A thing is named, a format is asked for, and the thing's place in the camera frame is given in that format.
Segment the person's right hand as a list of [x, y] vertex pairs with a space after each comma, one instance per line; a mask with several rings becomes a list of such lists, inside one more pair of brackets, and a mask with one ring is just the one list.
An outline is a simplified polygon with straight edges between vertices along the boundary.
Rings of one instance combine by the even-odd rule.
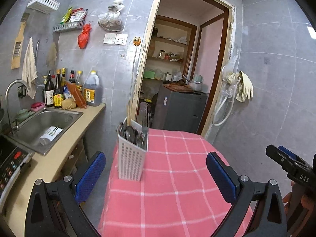
[[315, 193], [294, 181], [291, 186], [283, 198], [287, 236], [315, 236]]

